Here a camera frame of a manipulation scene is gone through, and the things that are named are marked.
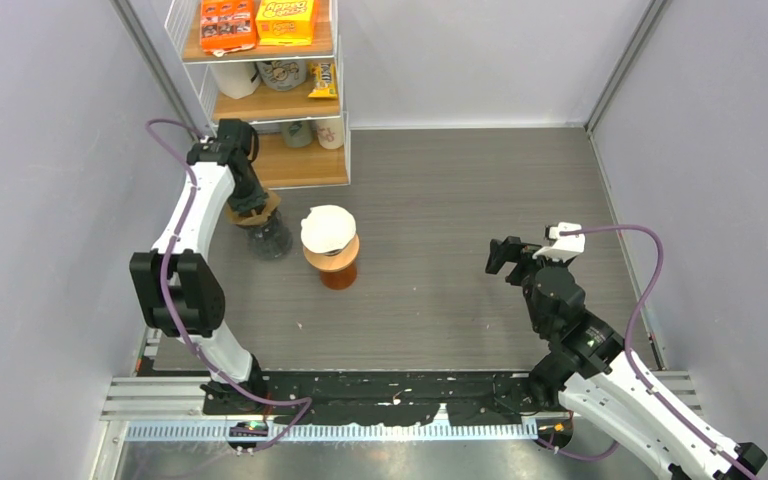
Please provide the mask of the brown paper filter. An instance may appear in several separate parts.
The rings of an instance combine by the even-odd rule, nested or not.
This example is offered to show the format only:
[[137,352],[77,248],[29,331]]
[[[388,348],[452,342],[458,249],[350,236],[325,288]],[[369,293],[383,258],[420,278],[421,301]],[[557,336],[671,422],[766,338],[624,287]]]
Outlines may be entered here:
[[281,204],[281,197],[275,191],[266,190],[265,193],[265,202],[250,209],[244,209],[242,206],[235,207],[231,204],[231,200],[228,200],[224,206],[226,218],[231,224],[241,228],[265,225]]

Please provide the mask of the white paper coffee filter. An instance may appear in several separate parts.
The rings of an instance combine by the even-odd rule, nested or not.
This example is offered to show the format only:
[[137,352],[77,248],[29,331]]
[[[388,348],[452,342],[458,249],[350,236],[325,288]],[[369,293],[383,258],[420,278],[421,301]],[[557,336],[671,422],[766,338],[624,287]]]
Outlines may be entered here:
[[342,251],[356,235],[356,220],[337,205],[311,207],[300,222],[302,245],[315,254]]

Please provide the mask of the round wooden dripper stand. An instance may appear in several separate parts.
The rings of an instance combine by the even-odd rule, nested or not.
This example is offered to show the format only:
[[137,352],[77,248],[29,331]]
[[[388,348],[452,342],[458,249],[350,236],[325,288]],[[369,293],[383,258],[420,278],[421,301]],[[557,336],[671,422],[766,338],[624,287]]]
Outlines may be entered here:
[[306,261],[321,272],[339,272],[351,266],[358,257],[360,237],[355,235],[349,243],[336,254],[315,253],[303,247]]

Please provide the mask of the amber glass jar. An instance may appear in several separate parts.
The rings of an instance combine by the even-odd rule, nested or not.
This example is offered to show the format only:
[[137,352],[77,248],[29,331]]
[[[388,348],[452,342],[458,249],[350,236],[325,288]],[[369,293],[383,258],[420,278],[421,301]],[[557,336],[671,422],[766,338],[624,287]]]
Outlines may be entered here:
[[349,288],[357,278],[357,267],[354,262],[338,271],[321,271],[322,283],[332,290],[344,290]]

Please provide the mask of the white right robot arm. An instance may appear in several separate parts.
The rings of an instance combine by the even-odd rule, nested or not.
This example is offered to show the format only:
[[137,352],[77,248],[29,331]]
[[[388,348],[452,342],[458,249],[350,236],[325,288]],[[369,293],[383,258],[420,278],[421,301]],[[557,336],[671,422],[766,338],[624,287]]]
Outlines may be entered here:
[[682,402],[627,348],[623,336],[585,306],[569,269],[581,238],[551,228],[551,244],[493,239],[488,274],[513,264],[507,283],[521,289],[533,331],[549,353],[529,373],[544,410],[590,421],[660,479],[755,479],[768,461],[752,442],[722,434]]

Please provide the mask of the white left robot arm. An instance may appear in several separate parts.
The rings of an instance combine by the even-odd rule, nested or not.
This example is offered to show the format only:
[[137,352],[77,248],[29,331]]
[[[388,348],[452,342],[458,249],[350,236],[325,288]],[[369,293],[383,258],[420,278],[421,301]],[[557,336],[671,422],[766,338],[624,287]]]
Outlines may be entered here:
[[129,271],[148,327],[183,343],[211,374],[210,390],[228,390],[240,412],[258,412],[267,389],[257,359],[225,321],[225,295],[208,264],[222,214],[244,229],[266,225],[280,204],[253,169],[259,136],[249,123],[223,119],[187,154],[168,151],[186,181],[166,228],[150,250],[132,255]]

